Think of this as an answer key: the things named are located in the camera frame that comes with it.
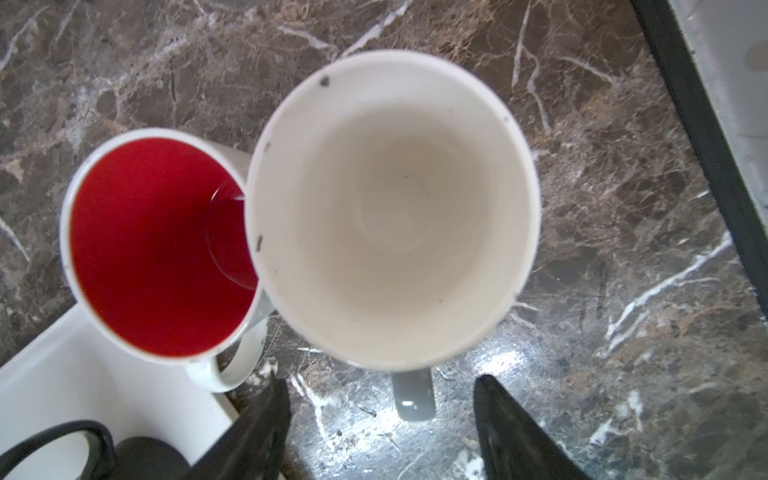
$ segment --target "black strap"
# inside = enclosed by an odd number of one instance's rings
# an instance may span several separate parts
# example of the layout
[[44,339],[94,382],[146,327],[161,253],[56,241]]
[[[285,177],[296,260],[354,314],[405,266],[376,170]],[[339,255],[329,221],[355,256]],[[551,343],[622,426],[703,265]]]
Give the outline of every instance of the black strap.
[[43,430],[18,443],[0,455],[0,480],[8,476],[16,465],[35,453],[39,448],[74,432],[83,432],[88,440],[88,460],[81,480],[102,480],[114,468],[114,445],[107,427],[93,420],[76,420]]
[[277,480],[289,425],[288,386],[272,376],[184,480]]
[[488,480],[589,480],[490,375],[475,380],[475,420]]

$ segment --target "mug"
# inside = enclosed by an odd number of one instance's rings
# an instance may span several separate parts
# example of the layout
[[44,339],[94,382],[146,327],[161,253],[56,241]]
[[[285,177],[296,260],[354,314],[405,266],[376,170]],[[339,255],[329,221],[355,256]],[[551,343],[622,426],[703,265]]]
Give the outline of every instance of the mug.
[[393,372],[404,419],[435,414],[428,370],[478,343],[531,271],[541,205],[506,105],[410,51],[323,67],[260,135],[246,187],[264,289],[313,345]]
[[[88,156],[61,212],[64,272],[96,327],[211,392],[253,371],[273,311],[245,240],[249,160],[180,131],[129,131]],[[237,340],[220,371],[216,355]]]

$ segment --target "white marble vein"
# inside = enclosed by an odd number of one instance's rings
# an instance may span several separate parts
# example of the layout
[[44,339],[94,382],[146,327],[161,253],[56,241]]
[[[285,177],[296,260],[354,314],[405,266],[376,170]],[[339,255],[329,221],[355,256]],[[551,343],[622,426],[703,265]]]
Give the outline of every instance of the white marble vein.
[[347,48],[344,52],[342,52],[340,57],[341,58],[347,57],[355,53],[356,51],[364,48],[369,41],[380,37],[384,28],[390,26],[392,22],[395,21],[396,18],[402,17],[403,15],[405,15],[406,10],[408,10],[408,7],[411,6],[412,3],[413,3],[413,0],[405,0],[394,12],[390,12],[389,14],[387,14],[387,16],[384,17],[384,20],[372,26],[366,33],[362,34],[362,37],[358,38],[355,43],[351,44],[349,48]]
[[2,229],[2,231],[4,231],[6,235],[8,235],[8,238],[11,239],[11,242],[13,242],[13,244],[16,245],[16,248],[18,248],[18,251],[22,252],[22,255],[24,255],[24,258],[27,260],[27,263],[32,263],[32,261],[29,259],[29,254],[27,253],[27,249],[24,248],[24,245],[16,236],[16,232],[14,232],[13,229],[8,226],[8,224],[5,222],[5,220],[2,219],[2,217],[0,217],[0,229]]
[[74,15],[74,11],[78,9],[80,6],[80,0],[77,0],[74,5],[72,5],[72,8],[69,9],[69,12],[64,16],[64,18],[61,20],[61,24],[58,26],[58,31],[56,32],[56,36],[53,37],[53,44],[57,44],[58,41],[61,39],[61,36],[64,34],[64,30],[67,28],[67,25],[69,25],[69,22],[72,21],[72,15]]
[[719,282],[719,278],[715,278],[713,276],[705,276],[704,278],[697,278],[695,280],[685,280],[684,282],[678,283],[679,286],[687,285],[688,283],[704,283],[704,282]]
[[533,161],[534,162],[538,161],[538,158],[541,155],[549,155],[549,154],[550,154],[549,150],[541,150],[541,149],[538,149],[538,148],[535,148],[534,150],[531,150],[531,156],[533,157]]
[[74,98],[74,115],[65,122],[65,137],[75,151],[85,138],[88,128],[94,119],[96,108],[96,93],[86,87],[80,87]]
[[660,281],[648,290],[645,290],[640,296],[629,302],[629,304],[627,304],[627,306],[624,308],[624,311],[621,312],[619,320],[617,320],[616,323],[608,324],[608,330],[605,333],[605,339],[610,339],[619,328],[619,326],[621,326],[621,324],[629,317],[629,315],[632,314],[632,312],[634,312],[636,308],[645,305],[648,300],[665,291],[670,286],[677,285],[684,278],[699,270],[706,262],[712,260],[720,252],[730,247],[731,244],[733,244],[733,241],[730,238],[730,232],[726,230],[723,232],[723,236],[720,238],[720,243],[718,243],[709,252],[696,255],[694,257],[694,261],[691,262],[688,268]]
[[485,475],[483,475],[484,471],[485,462],[483,462],[482,457],[474,457],[467,462],[467,466],[464,468],[464,478],[467,480],[483,480],[485,478]]
[[520,316],[519,316],[517,313],[515,313],[515,312],[510,312],[510,313],[507,315],[507,317],[508,317],[510,320],[512,320],[513,322],[515,322],[515,323],[517,323],[517,324],[519,324],[519,325],[527,326],[529,329],[536,329],[536,325],[534,325],[533,323],[531,323],[531,322],[527,321],[526,319],[523,319],[523,318],[521,318],[521,317],[520,317]]
[[47,9],[48,5],[40,7],[34,14],[32,14],[32,17],[28,18],[22,27],[11,37],[11,40],[8,42],[8,50],[5,51],[5,55],[3,55],[2,60],[0,60],[0,71],[5,70],[5,67],[16,53],[16,44],[18,43],[20,37],[30,28],[34,29],[37,27],[38,15],[40,15],[42,12],[45,12]]
[[611,343],[608,345],[608,351],[602,355],[602,357],[607,356],[609,353],[613,352],[616,347],[621,345],[626,339],[632,336],[634,334],[635,330],[640,326],[642,322],[644,322],[648,317],[650,316],[649,312],[642,312],[640,315],[637,316],[637,319],[634,321],[631,327],[629,327],[625,332],[620,333],[619,335],[616,335],[612,340]]
[[277,375],[278,366],[280,366],[280,364],[274,357],[265,358],[264,364],[261,366],[261,369],[259,369],[259,375],[264,378],[270,375]]
[[280,30],[282,33],[288,34],[288,35],[295,35],[297,37],[301,37],[307,42],[309,42],[310,47],[315,48],[316,50],[327,50],[329,51],[329,59],[333,61],[336,56],[339,54],[339,47],[336,47],[335,45],[331,45],[327,41],[320,40],[315,35],[312,35],[311,33],[304,31],[304,30],[296,30],[291,27],[287,27],[285,25],[281,25],[277,27],[278,30]]
[[427,450],[426,450],[426,449],[422,450],[422,452],[421,452],[421,453],[419,453],[419,454],[416,456],[416,458],[414,458],[414,459],[413,459],[413,461],[412,461],[412,462],[410,462],[408,465],[406,465],[406,467],[405,467],[405,468],[404,468],[404,469],[403,469],[403,470],[400,472],[400,475],[397,475],[397,480],[400,480],[400,479],[402,478],[402,476],[403,476],[403,475],[405,475],[405,474],[406,474],[406,472],[407,472],[408,470],[410,470],[410,468],[411,468],[413,465],[415,465],[415,464],[416,464],[416,463],[417,463],[419,460],[421,460],[421,459],[422,459],[422,457],[424,456],[424,454],[425,454],[425,453],[427,453]]
[[699,386],[694,386],[692,389],[688,389],[688,393],[698,393],[702,390],[713,389],[717,386],[717,382],[706,382]]
[[604,73],[602,71],[597,70],[595,67],[593,67],[592,65],[590,65],[588,62],[586,62],[584,60],[580,60],[578,58],[569,57],[569,56],[560,57],[560,59],[561,60],[565,60],[565,61],[569,61],[569,62],[571,62],[574,65],[582,67],[584,70],[590,72],[591,74],[593,74],[596,77],[602,78],[603,80],[605,80],[606,82],[608,82],[609,84],[611,84],[613,86],[616,86],[616,85],[619,84],[619,79],[618,78],[616,78],[613,75],[609,75],[607,73]]
[[549,115],[547,115],[547,111],[544,108],[544,102],[541,101],[541,97],[538,96],[538,92],[536,91],[535,82],[536,78],[538,78],[538,75],[541,73],[541,67],[538,64],[538,58],[536,58],[536,55],[533,55],[525,47],[523,47],[523,51],[536,64],[533,72],[531,73],[531,76],[528,77],[528,83],[525,85],[525,88],[528,90],[528,93],[533,95],[533,98],[536,100],[536,105],[538,105],[538,113],[541,115],[541,125],[544,127],[544,131],[550,134],[552,133],[552,126],[549,124]]
[[525,29],[528,27],[528,17],[531,14],[531,3],[532,0],[528,0],[528,7],[525,8],[525,13],[523,14],[523,21],[520,25],[520,35],[518,35],[518,45],[515,48],[515,65],[512,68],[512,86],[514,87],[515,84],[518,83],[518,80],[520,78],[520,57],[523,53],[523,39],[525,37]]
[[194,3],[194,6],[197,7],[197,10],[200,12],[201,15],[205,16],[205,10],[203,9],[203,6],[200,4],[200,0],[192,0],[192,3]]
[[179,48],[184,47],[188,43],[189,40],[187,39],[186,34],[181,33],[177,35],[177,37],[168,45],[164,46],[157,52],[153,53],[152,56],[150,56],[150,63],[168,59],[172,54],[176,53]]
[[10,161],[2,164],[2,169],[16,177],[19,183],[24,181],[24,168],[22,167],[22,156],[17,151],[12,153]]
[[320,437],[323,439],[326,445],[328,445],[328,448],[331,450],[331,452],[335,451],[336,447],[330,441],[328,432],[326,431],[326,427],[323,424],[323,407],[335,405],[336,400],[330,396],[322,397],[317,395],[317,393],[315,393],[315,391],[312,390],[310,386],[306,384],[306,381],[304,380],[304,377],[301,375],[301,373],[297,373],[296,375],[291,374],[290,382],[291,382],[291,385],[293,385],[293,388],[295,388],[296,391],[299,393],[299,395],[309,400],[310,403],[312,404],[312,407],[314,407],[315,423],[317,424],[317,429],[320,433]]
[[629,392],[627,397],[627,404],[630,410],[634,412],[634,418],[637,421],[637,430],[643,431],[643,422],[640,420],[640,415],[643,415],[643,401],[640,400],[640,393],[637,390]]
[[536,308],[533,305],[528,305],[527,303],[523,303],[523,302],[515,302],[515,306],[520,306],[527,310],[533,310],[534,312],[541,312],[541,309]]
[[697,198],[705,197],[709,192],[710,192],[709,190],[704,190],[702,192],[699,192],[698,194],[693,195],[691,197],[691,200],[696,200]]
[[614,418],[610,417],[608,420],[601,423],[598,429],[589,437],[589,442],[592,445],[603,445],[609,433],[613,433],[614,435],[626,435],[626,432],[617,430],[611,425],[613,421]]
[[650,358],[654,355],[654,349],[648,349],[640,354],[638,356],[637,360],[634,361],[634,365],[638,366],[643,362],[647,362],[650,360]]

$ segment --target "countertop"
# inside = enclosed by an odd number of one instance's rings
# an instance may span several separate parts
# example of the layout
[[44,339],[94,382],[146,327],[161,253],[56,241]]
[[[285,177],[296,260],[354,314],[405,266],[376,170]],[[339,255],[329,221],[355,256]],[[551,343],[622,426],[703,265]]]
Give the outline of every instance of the countertop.
[[435,369],[431,422],[400,422],[386,374],[270,319],[230,398],[289,380],[286,477],[482,478],[472,385],[492,373],[594,478],[768,478],[768,329],[628,0],[0,8],[0,362],[74,302],[58,214],[96,145],[161,126],[251,151],[312,71],[407,48],[473,71],[520,123],[541,180],[534,271],[493,334]]

